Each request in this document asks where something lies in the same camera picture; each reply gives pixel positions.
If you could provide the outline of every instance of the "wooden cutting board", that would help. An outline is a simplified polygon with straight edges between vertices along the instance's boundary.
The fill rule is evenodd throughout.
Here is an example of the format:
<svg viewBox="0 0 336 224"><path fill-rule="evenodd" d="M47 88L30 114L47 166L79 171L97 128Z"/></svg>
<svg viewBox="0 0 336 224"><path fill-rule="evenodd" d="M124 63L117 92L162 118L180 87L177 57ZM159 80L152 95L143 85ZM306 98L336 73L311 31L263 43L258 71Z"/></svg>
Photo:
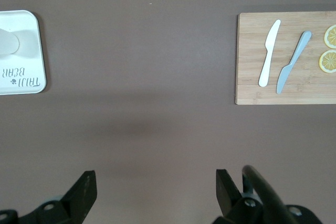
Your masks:
<svg viewBox="0 0 336 224"><path fill-rule="evenodd" d="M265 41L270 28L281 20L275 42L268 85L258 85L263 67ZM238 18L237 104L331 104L336 103L336 72L325 73L319 58L327 50L324 34L336 24L336 12L241 13ZM301 34L312 37L294 65L281 94L276 93L281 69L294 53Z"/></svg>

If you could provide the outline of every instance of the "plastic knife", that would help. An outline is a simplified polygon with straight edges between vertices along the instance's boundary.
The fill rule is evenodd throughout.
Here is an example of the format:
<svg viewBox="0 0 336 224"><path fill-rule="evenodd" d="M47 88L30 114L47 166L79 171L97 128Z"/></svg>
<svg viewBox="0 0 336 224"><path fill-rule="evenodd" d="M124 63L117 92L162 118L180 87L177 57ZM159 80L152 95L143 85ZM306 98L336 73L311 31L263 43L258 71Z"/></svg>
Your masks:
<svg viewBox="0 0 336 224"><path fill-rule="evenodd" d="M265 62L262 67L260 78L259 78L259 86L261 87L265 87L268 83L269 69L271 66L271 58L272 58L274 43L277 38L280 23L281 23L281 20L279 19L274 22L266 38L265 47L267 50L267 54L266 54Z"/></svg>
<svg viewBox="0 0 336 224"><path fill-rule="evenodd" d="M300 54L302 53L303 49L307 45L308 41L311 38L311 32L310 31L304 31L301 35L301 38L298 42L298 45L296 46L296 49L294 51L294 54L289 62L288 65L284 66L280 72L278 84L277 84L277 94L280 94L282 92L282 89L284 88L284 85L287 81L287 78L299 58Z"/></svg>

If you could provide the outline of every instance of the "metal bolt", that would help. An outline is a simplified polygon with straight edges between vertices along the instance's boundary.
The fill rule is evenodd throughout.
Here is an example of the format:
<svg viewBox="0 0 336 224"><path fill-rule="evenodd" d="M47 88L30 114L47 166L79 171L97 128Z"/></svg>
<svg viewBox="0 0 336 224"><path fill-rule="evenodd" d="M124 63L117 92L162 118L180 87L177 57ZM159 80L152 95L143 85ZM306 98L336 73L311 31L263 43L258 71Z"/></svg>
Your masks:
<svg viewBox="0 0 336 224"><path fill-rule="evenodd" d="M248 207L255 207L256 206L256 203L254 200L252 199L246 199L245 200L245 205L248 206Z"/></svg>
<svg viewBox="0 0 336 224"><path fill-rule="evenodd" d="M302 215L301 210L297 207L290 207L289 211L296 216L301 216Z"/></svg>
<svg viewBox="0 0 336 224"><path fill-rule="evenodd" d="M0 215L0 220L4 220L8 217L8 214L2 214Z"/></svg>
<svg viewBox="0 0 336 224"><path fill-rule="evenodd" d="M43 210L48 211L48 210L54 208L54 206L55 206L54 204L47 204L47 205L44 206Z"/></svg>

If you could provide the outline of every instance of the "white tray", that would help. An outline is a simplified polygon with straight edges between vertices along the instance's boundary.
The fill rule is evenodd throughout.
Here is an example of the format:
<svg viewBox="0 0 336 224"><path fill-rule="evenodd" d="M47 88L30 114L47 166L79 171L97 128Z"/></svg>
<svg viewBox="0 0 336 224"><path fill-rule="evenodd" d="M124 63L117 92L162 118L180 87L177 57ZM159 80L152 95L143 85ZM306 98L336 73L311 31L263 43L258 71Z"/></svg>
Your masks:
<svg viewBox="0 0 336 224"><path fill-rule="evenodd" d="M0 95L41 92L46 75L37 18L26 10L0 12L0 29L19 41L16 52L0 55Z"/></svg>

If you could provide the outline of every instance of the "cutting board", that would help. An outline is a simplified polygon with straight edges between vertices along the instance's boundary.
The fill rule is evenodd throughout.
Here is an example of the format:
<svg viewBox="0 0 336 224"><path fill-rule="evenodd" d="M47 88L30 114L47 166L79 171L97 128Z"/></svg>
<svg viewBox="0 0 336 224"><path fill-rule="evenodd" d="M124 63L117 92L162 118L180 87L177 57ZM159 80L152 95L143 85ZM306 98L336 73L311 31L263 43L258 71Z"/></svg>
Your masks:
<svg viewBox="0 0 336 224"><path fill-rule="evenodd" d="M281 20L271 60L268 85L258 80L263 67L265 41L270 28ZM333 104L336 72L319 67L320 56L331 48L324 43L327 29L336 24L336 12L241 13L238 17L236 104ZM281 69L294 53L301 34L312 37L294 65L281 94L276 93Z"/></svg>

